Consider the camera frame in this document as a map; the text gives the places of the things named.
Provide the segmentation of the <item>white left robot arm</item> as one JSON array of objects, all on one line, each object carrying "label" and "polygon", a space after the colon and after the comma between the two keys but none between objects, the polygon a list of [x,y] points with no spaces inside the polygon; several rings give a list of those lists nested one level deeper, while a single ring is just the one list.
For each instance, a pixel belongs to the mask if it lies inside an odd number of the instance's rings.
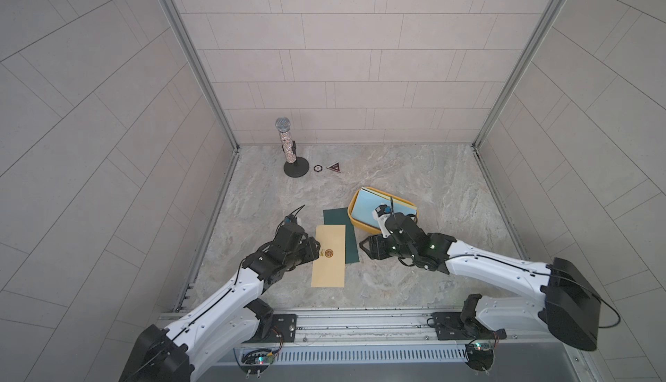
[{"label": "white left robot arm", "polygon": [[272,241],[239,264],[234,276],[194,310],[165,328],[152,325],[137,338],[122,381],[195,381],[248,340],[273,332],[272,308],[261,300],[273,284],[299,265],[319,258],[320,243],[295,218]]}]

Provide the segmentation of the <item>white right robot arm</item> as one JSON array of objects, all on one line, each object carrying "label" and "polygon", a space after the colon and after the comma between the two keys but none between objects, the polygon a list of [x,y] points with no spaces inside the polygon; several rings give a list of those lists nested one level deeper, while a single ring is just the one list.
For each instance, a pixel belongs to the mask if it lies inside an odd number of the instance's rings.
[{"label": "white right robot arm", "polygon": [[423,231],[402,213],[379,217],[380,234],[359,244],[372,260],[395,257],[406,267],[464,276],[511,292],[509,298],[469,295],[456,319],[435,321],[470,339],[508,329],[548,332],[583,351],[598,347],[602,298],[565,259],[528,262],[481,250],[452,236]]}]

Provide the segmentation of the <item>beige tan envelope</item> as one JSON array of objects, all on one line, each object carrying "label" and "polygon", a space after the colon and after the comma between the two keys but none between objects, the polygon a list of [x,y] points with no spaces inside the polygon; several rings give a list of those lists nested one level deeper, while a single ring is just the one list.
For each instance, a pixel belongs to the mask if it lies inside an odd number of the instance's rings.
[{"label": "beige tan envelope", "polygon": [[343,288],[345,281],[345,226],[319,225],[316,240],[319,258],[312,266],[312,288]]}]

